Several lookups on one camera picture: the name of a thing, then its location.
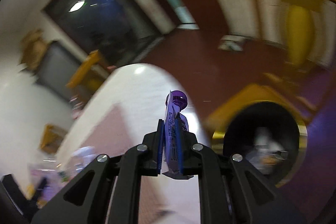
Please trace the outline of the red striped table cloth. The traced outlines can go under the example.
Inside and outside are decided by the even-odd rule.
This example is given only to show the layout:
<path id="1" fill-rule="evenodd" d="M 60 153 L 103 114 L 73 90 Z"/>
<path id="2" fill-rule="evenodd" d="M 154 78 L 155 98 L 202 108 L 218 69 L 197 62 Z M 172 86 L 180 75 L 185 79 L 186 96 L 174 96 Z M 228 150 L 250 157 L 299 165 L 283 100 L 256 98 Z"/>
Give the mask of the red striped table cloth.
<path id="1" fill-rule="evenodd" d="M 94 156 L 120 156 L 133 147 L 133 141 L 119 104 L 111 108 L 72 156 L 80 156 L 86 166 Z"/>

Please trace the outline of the black trash bin gold rim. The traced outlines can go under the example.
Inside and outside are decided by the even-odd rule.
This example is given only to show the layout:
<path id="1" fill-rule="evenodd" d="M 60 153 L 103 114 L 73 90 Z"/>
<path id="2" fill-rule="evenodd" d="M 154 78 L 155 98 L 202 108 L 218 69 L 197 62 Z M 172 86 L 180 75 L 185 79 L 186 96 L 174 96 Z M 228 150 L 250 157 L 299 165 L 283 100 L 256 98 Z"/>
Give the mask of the black trash bin gold rim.
<path id="1" fill-rule="evenodd" d="M 240 154 L 277 187 L 291 180 L 306 153 L 307 128 L 290 107 L 267 100 L 252 101 L 220 115 L 212 139 L 220 155 Z"/>

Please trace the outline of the wooden chair at left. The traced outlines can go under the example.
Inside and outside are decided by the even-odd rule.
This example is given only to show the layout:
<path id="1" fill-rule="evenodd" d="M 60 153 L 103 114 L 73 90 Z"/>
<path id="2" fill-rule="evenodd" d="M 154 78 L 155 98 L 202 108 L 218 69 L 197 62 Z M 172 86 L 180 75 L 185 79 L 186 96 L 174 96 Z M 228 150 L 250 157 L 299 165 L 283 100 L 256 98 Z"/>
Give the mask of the wooden chair at left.
<path id="1" fill-rule="evenodd" d="M 54 124 L 46 124 L 39 149 L 47 154 L 56 154 L 68 131 Z"/>

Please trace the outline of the grey refrigerator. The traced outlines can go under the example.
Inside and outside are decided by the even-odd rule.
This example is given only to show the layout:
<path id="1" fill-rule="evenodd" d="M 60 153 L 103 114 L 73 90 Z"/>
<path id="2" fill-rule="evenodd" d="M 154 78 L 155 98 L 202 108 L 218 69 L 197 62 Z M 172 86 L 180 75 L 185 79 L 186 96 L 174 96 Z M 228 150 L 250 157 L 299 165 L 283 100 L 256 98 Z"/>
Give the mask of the grey refrigerator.
<path id="1" fill-rule="evenodd" d="M 66 84 L 80 65 L 81 61 L 77 57 L 59 41 L 53 40 L 35 72 L 37 84 L 50 89 L 61 99 L 69 102 L 72 93 Z"/>

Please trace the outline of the purple squeeze pouch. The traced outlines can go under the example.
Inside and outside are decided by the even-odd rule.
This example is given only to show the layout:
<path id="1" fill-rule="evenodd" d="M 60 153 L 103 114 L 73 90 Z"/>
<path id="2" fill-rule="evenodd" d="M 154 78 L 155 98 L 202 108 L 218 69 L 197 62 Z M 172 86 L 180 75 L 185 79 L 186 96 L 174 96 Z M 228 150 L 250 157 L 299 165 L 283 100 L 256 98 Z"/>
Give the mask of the purple squeeze pouch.
<path id="1" fill-rule="evenodd" d="M 181 114 L 181 111 L 188 105 L 187 96 L 180 90 L 170 91 L 166 97 L 166 110 L 165 110 L 165 161 L 167 171 L 163 174 L 174 180 L 188 180 L 192 176 L 180 174 L 178 171 L 177 162 L 177 146 L 175 135 L 175 118 L 180 116 L 182 128 L 185 131 L 189 130 L 187 118 Z"/>

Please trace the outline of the wooden chair far side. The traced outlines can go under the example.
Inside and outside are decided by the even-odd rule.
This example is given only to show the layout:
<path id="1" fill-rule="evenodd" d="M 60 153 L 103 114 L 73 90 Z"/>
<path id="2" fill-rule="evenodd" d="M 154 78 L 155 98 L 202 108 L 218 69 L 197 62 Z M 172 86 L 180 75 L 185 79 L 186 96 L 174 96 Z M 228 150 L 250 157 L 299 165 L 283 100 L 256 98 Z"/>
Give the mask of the wooden chair far side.
<path id="1" fill-rule="evenodd" d="M 92 51 L 82 62 L 80 67 L 72 75 L 66 87 L 71 91 L 73 99 L 77 99 L 82 105 L 86 105 L 91 97 L 99 90 L 107 79 L 95 70 L 99 67 L 108 75 L 117 69 L 115 65 L 109 65 L 99 50 Z"/>

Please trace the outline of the dark glass sliding door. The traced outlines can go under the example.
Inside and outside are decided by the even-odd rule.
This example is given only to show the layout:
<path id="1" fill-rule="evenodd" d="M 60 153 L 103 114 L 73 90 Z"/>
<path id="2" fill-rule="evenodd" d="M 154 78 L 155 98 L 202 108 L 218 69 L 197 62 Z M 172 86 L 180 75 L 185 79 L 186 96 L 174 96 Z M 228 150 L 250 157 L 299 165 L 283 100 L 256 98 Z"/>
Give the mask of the dark glass sliding door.
<path id="1" fill-rule="evenodd" d="M 44 11 L 86 53 L 119 67 L 161 37 L 134 0 L 51 0 Z"/>

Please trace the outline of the Galanz cardboard box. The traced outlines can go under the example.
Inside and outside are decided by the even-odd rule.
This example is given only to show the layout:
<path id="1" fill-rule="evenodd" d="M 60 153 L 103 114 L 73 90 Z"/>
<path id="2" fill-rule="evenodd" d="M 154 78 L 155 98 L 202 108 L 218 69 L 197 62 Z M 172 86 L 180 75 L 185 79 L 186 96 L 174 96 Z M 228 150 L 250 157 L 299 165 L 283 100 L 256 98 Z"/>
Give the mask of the Galanz cardboard box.
<path id="1" fill-rule="evenodd" d="M 20 42 L 21 61 L 29 71 L 35 72 L 49 48 L 49 42 L 43 38 L 43 30 L 38 28 L 27 32 Z"/>

